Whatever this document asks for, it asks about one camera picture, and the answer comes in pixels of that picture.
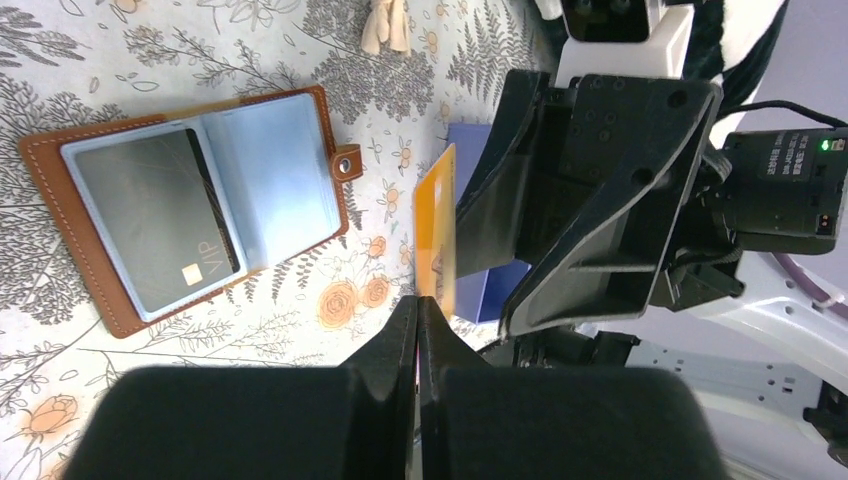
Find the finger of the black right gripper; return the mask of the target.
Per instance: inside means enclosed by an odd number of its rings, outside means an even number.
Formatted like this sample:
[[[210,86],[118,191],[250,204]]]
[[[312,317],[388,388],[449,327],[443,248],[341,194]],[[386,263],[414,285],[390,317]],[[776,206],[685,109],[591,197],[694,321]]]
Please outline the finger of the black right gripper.
[[[456,207],[457,277],[462,276],[457,260],[457,228],[477,208],[484,210],[484,225],[496,230],[490,238],[497,241],[497,253],[506,262],[515,258],[532,156],[532,143],[524,140],[534,138],[537,108],[549,84],[550,74],[542,71],[513,69],[505,77],[471,186]]]

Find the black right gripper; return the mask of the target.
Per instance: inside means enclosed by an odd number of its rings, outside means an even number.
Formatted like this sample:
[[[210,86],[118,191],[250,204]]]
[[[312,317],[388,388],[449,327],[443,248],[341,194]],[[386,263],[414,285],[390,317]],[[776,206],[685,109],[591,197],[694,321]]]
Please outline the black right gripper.
[[[528,191],[528,230],[546,241],[503,307],[503,336],[737,299],[752,288],[739,276],[745,253],[835,248],[844,127],[732,133],[705,152],[730,173],[685,205],[721,99],[707,80],[580,79],[567,131],[544,147]]]

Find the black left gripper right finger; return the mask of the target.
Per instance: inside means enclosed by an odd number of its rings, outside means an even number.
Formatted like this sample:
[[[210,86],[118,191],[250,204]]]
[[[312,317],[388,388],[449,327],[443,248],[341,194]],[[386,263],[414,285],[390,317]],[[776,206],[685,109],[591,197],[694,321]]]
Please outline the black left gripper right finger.
[[[418,301],[427,479],[723,479],[690,389],[653,368],[495,367]]]

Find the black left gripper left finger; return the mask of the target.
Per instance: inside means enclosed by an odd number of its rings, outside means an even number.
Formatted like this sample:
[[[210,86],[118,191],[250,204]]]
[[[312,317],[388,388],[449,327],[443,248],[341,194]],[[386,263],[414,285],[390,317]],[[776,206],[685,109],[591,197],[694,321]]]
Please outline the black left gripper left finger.
[[[336,367],[145,367],[97,407],[68,479],[406,479],[418,300]]]

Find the orange credit card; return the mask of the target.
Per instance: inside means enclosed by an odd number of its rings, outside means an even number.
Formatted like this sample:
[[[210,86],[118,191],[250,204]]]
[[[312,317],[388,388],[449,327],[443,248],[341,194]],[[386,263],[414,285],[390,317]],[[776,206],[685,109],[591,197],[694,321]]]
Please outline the orange credit card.
[[[450,144],[413,195],[416,293],[434,298],[448,319],[457,299],[455,166],[456,148]]]

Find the brown leather card holder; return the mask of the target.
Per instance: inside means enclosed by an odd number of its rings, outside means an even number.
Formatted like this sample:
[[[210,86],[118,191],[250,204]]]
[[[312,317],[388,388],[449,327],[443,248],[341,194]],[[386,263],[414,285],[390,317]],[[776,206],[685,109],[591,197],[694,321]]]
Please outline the brown leather card holder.
[[[363,173],[319,86],[32,134],[18,148],[117,338],[345,234],[343,187]]]

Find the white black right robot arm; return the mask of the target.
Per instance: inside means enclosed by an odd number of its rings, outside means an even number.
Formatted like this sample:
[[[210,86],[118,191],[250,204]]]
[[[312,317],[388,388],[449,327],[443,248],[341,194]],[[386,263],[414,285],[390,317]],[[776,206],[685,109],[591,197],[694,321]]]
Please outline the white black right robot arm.
[[[831,252],[847,200],[847,124],[792,102],[812,129],[737,132],[707,81],[546,73],[505,78],[457,206],[456,273],[521,261],[499,312],[518,360],[587,358],[576,328],[649,307],[727,328],[779,363],[687,365],[657,348],[614,355],[682,374],[710,407],[797,428],[847,456],[847,306],[793,256]]]

